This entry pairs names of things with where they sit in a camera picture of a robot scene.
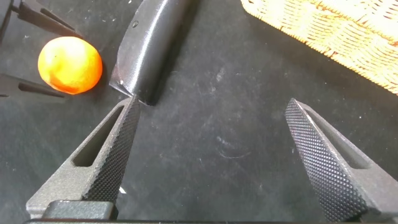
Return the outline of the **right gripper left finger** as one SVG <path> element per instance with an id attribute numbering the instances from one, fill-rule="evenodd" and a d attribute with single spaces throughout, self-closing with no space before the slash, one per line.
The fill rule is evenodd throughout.
<path id="1" fill-rule="evenodd" d="M 135 97 L 120 101 L 27 201 L 31 218 L 43 218 L 56 200 L 114 203 L 140 117 Z"/>

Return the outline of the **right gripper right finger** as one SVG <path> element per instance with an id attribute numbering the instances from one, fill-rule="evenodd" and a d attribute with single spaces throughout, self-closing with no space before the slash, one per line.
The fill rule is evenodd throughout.
<path id="1" fill-rule="evenodd" d="M 329 222 L 396 222 L 397 181 L 308 105 L 285 119 Z"/>

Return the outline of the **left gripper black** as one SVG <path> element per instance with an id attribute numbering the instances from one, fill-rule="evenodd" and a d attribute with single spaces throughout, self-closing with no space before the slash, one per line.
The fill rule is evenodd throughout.
<path id="1" fill-rule="evenodd" d="M 82 35 L 75 28 L 41 5 L 37 0 L 1 0 L 1 42 L 6 32 L 12 11 L 18 14 L 19 19 L 31 23 L 41 29 L 62 36 L 82 38 Z M 33 98 L 66 98 L 66 95 L 47 86 L 42 86 L 34 82 L 2 73 L 1 98 L 23 96 L 30 96 Z"/>

